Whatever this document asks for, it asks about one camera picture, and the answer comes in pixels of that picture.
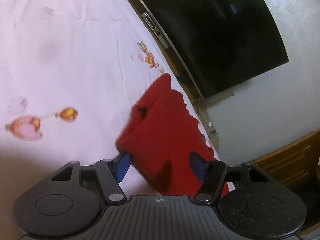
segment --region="red fabric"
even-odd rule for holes
[[[131,155],[162,195],[193,198],[201,184],[189,167],[190,152],[197,152],[207,161],[214,159],[182,94],[171,90],[169,74],[161,75],[132,108],[131,120],[117,147]],[[225,185],[223,195],[227,192]]]

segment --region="pink flower print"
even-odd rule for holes
[[[46,13],[46,14],[50,14],[51,16],[53,16],[53,14],[54,14],[54,10],[53,9],[50,9],[49,7],[43,7],[42,8],[43,9],[43,11]]]
[[[138,59],[140,59],[141,62],[144,62],[144,57],[141,55],[141,53],[139,53]]]
[[[18,97],[7,106],[7,114],[19,114],[27,108],[27,105],[28,103],[26,98]]]
[[[20,116],[13,120],[5,128],[15,137],[25,141],[36,141],[42,138],[40,131],[41,119],[35,115]]]

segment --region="silver screw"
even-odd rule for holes
[[[201,193],[197,195],[196,199],[202,202],[208,202],[212,199],[212,197],[209,194]]]
[[[124,196],[119,193],[113,193],[108,197],[111,201],[120,201],[124,199]]]

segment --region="red cloth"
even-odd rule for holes
[[[190,152],[197,152],[207,161],[214,159],[182,94],[171,90],[169,74],[161,75],[132,108],[131,120],[117,147],[130,154],[162,195],[193,198],[201,184],[189,166]],[[223,195],[227,192],[225,185]]]

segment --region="wooden panel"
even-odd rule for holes
[[[320,129],[292,144],[253,161],[260,169],[294,187],[316,174],[320,156]]]

